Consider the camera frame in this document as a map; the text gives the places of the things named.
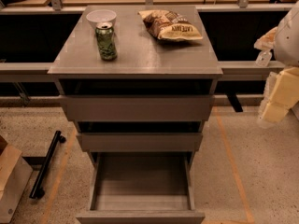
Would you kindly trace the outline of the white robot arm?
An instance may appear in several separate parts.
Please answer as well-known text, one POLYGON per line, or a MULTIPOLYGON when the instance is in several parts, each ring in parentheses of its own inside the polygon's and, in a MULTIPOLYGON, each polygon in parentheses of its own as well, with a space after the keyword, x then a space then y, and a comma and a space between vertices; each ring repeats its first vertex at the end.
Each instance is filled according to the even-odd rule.
POLYGON ((299 1, 277 27, 255 42, 254 48, 261 51, 257 65, 266 67, 272 57, 285 65, 278 74, 271 72, 265 83, 257 122, 269 128, 280 123, 299 102, 299 1))

